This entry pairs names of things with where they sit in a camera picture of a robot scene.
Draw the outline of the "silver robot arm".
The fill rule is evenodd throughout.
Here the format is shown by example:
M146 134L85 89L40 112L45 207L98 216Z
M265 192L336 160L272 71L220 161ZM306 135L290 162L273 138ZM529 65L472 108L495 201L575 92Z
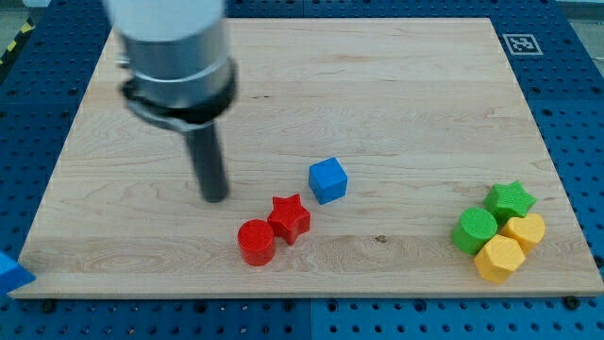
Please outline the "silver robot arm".
M131 79L122 91L144 122L180 133L213 129L236 93L223 0L105 0Z

